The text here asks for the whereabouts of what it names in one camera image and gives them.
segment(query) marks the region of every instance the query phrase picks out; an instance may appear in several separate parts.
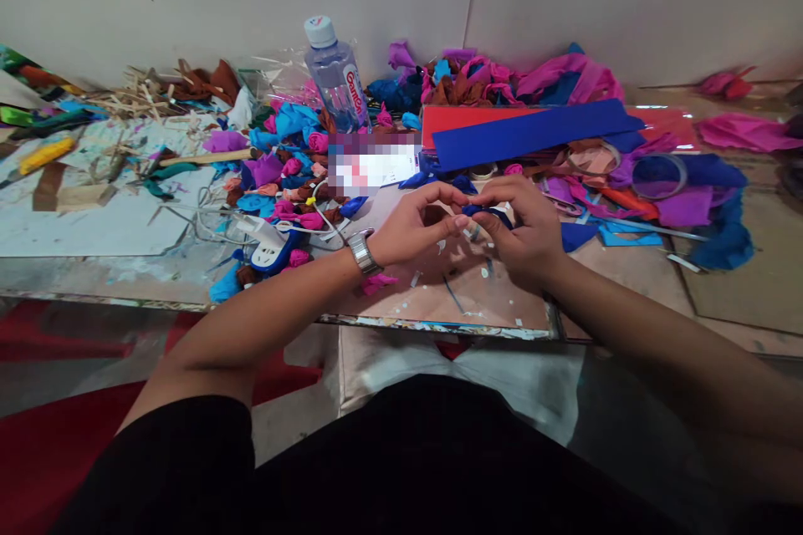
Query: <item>white board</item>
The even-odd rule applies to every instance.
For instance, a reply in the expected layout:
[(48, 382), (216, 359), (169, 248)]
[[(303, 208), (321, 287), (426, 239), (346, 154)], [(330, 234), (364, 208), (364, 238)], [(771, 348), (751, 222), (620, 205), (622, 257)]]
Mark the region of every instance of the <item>white board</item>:
[[(201, 119), (202, 131), (211, 118)], [(120, 137), (119, 127), (109, 127), (109, 124), (102, 122), (86, 128), (78, 147), (60, 160), (74, 166), (64, 172), (62, 186), (90, 183), (86, 170), (93, 159)], [(165, 125), (159, 125), (148, 120), (136, 132), (132, 125), (124, 141), (139, 145), (144, 140), (137, 149), (144, 156), (157, 152), (162, 144), (181, 155), (198, 154), (200, 140), (188, 137), (186, 130), (186, 123), (168, 120)], [(37, 140), (28, 142), (0, 163), (0, 181), (16, 167), (20, 157), (38, 144)], [(98, 169), (103, 170), (102, 163)], [(173, 191), (176, 202), (196, 206), (198, 190), (208, 185), (213, 175), (212, 167), (202, 167), (163, 182), (162, 188)], [(69, 213), (32, 210), (33, 190), (40, 177), (41, 171), (0, 191), (0, 257), (159, 255), (174, 246), (187, 228), (187, 222), (164, 209), (149, 225), (161, 202), (143, 188), (123, 186), (135, 179), (130, 169), (115, 183), (119, 191), (106, 206)], [(191, 211), (182, 213), (188, 217), (192, 214)]]

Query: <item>silver watch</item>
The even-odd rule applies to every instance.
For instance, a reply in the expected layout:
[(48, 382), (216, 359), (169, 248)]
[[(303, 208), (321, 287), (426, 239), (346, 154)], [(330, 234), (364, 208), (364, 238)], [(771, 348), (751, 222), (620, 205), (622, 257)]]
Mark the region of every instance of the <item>silver watch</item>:
[(354, 260), (366, 276), (375, 276), (383, 269), (374, 261), (366, 243), (366, 239), (373, 233), (374, 229), (368, 228), (352, 234), (349, 238), (349, 247), (354, 253)]

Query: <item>pile of crepe paper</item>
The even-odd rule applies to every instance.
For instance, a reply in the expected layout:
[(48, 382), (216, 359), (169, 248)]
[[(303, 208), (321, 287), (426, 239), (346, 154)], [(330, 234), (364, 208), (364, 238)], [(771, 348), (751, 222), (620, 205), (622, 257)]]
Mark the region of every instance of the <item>pile of crepe paper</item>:
[[(217, 178), (225, 178), (226, 204), (242, 213), (262, 217), (273, 224), (295, 222), (297, 227), (325, 231), (328, 227), (316, 209), (320, 203), (335, 205), (322, 211), (337, 226), (351, 219), (367, 200), (360, 196), (333, 196), (324, 182), (329, 166), (329, 134), (334, 123), (325, 109), (312, 110), (302, 104), (275, 100), (259, 113), (263, 123), (250, 130), (230, 130), (220, 120), (220, 130), (211, 131), (203, 148), (211, 153), (243, 150), (253, 146), (263, 152), (257, 160), (213, 163)], [(290, 266), (298, 267), (293, 251)], [(258, 282), (261, 274), (252, 269), (240, 252), (238, 265), (210, 291), (214, 303), (230, 298), (249, 284)]]
[[(471, 48), (447, 49), (440, 59), (420, 64), (412, 57), (404, 41), (391, 44), (388, 63), (398, 70), (398, 76), (377, 80), (368, 91), (379, 102), (393, 103), (394, 109), (413, 113), (418, 112), (422, 104), (543, 106), (549, 107), (549, 112), (554, 110), (553, 107), (567, 107), (569, 109), (561, 110), (570, 113), (570, 108), (576, 105), (603, 104), (614, 99), (624, 101), (623, 88), (612, 72), (587, 57), (576, 43), (566, 54), (529, 72), (495, 63)], [(740, 84), (743, 75), (722, 74), (715, 81), (708, 81), (704, 92), (738, 98), (746, 94), (745, 87)], [(420, 98), (413, 99), (412, 92), (418, 85), (421, 86)], [(500, 173), (522, 173), (533, 177), (551, 196), (584, 208), (587, 215), (579, 223), (563, 224), (564, 247), (568, 252), (590, 240), (598, 231), (601, 231), (603, 241), (610, 244), (662, 244), (657, 234), (607, 221), (626, 218), (707, 237), (709, 240), (698, 243), (690, 256), (691, 262), (701, 268), (729, 270), (749, 261), (754, 252), (753, 244), (741, 223), (742, 191), (747, 186), (747, 178), (715, 154), (676, 154), (673, 156), (682, 163), (685, 185), (660, 200), (642, 198), (633, 188), (633, 171), (640, 160), (645, 161), (642, 165), (647, 165), (653, 155), (672, 154), (678, 147), (678, 140), (671, 132), (647, 141), (639, 134), (639, 130), (645, 127), (641, 123), (632, 131), (623, 131), (619, 127), (610, 130), (609, 135), (561, 140), (560, 145), (545, 151), (549, 157), (547, 161), (541, 158), (544, 153), (539, 153), (538, 159), (530, 155), (533, 158), (530, 161), (514, 160), (514, 156), (505, 157), (505, 160), (494, 158), (494, 161), (497, 161)], [(782, 124), (736, 114), (721, 115), (699, 124), (701, 136), (709, 144), (737, 146), (755, 152), (803, 146), (803, 140), (790, 138), (786, 129)], [(502, 134), (503, 130), (504, 127), (500, 127), (499, 133)], [(605, 131), (603, 123), (600, 132)], [(484, 149), (492, 149), (493, 144), (486, 141)], [(535, 153), (544, 148), (534, 147), (528, 152)], [(444, 157), (440, 158), (444, 165), (451, 166)], [(422, 154), (420, 172), (402, 182), (400, 187), (417, 188), (441, 180), (451, 181), (461, 190), (473, 192), (473, 184), (466, 177), (467, 169), (443, 169), (441, 162), (432, 155)], [(650, 177), (649, 169), (642, 171), (647, 173), (647, 178)], [(659, 181), (666, 178), (661, 170), (653, 176)], [(466, 211), (478, 210), (478, 207), (469, 207)], [(625, 232), (641, 232), (642, 236), (632, 240), (618, 236)]]

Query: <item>blue paper strip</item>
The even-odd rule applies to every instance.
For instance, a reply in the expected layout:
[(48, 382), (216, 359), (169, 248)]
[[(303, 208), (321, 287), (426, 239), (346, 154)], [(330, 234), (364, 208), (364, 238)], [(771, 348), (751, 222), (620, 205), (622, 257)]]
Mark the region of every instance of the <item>blue paper strip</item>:
[(573, 140), (644, 128), (644, 122), (628, 115), (620, 100), (609, 99), (439, 131), (432, 138), (441, 168), (454, 171), (512, 159)]

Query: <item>plastic bottle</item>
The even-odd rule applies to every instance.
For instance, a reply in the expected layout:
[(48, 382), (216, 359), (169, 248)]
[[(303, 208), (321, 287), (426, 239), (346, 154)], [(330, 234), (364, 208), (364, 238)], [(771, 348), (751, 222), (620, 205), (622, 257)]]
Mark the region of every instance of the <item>plastic bottle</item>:
[(304, 31), (312, 47), (304, 56), (320, 98), (335, 120), (340, 135), (371, 131), (368, 101), (362, 91), (354, 52), (346, 42), (338, 42), (329, 17), (319, 15), (304, 21)]

